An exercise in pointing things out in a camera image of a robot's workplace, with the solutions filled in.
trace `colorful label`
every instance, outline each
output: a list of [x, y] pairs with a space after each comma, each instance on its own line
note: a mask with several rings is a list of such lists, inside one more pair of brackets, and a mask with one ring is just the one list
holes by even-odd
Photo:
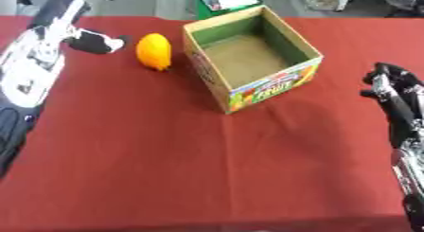
[[291, 73], [279, 73], [257, 87], [239, 91], [230, 97], [231, 112], [235, 112], [245, 106], [261, 102], [264, 99], [286, 92], [293, 87], [300, 86], [312, 80], [318, 64]]

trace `black robotic glove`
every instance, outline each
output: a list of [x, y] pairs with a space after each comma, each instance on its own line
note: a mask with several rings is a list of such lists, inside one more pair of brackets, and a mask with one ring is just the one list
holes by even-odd
[[375, 99], [387, 116], [392, 147], [397, 149], [407, 138], [415, 137], [414, 122], [423, 117], [418, 101], [424, 87], [421, 80], [399, 66], [378, 62], [363, 82], [372, 89], [362, 90], [361, 95]]
[[382, 62], [376, 63], [363, 81], [372, 89], [361, 91], [361, 95], [375, 99], [389, 122], [392, 168], [405, 194], [405, 213], [412, 229], [423, 232], [424, 84], [413, 73]]

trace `cardboard box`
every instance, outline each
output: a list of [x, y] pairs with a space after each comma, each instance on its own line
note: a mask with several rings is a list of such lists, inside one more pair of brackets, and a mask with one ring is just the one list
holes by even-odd
[[184, 29], [185, 53], [226, 114], [310, 81], [323, 59], [265, 6]]

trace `robotic finger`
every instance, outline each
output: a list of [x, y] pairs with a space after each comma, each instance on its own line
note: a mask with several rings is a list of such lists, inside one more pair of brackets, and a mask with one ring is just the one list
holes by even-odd
[[79, 29], [77, 35], [78, 37], [67, 40], [69, 46], [76, 50], [93, 54], [114, 53], [118, 49], [124, 47], [128, 42], [126, 36], [112, 39], [102, 33], [86, 29]]

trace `red fabric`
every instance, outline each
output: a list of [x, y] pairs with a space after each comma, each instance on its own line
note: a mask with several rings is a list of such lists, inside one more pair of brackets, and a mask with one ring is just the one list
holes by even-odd
[[[0, 21], [5, 45], [27, 19]], [[0, 228], [408, 231], [384, 115], [358, 93], [374, 62], [423, 77], [424, 22], [288, 21], [326, 55], [317, 78], [226, 116], [184, 55], [185, 22], [84, 19], [132, 45], [109, 56], [67, 50], [39, 125], [0, 184]], [[152, 32], [173, 45], [169, 73], [136, 61], [136, 41]]]

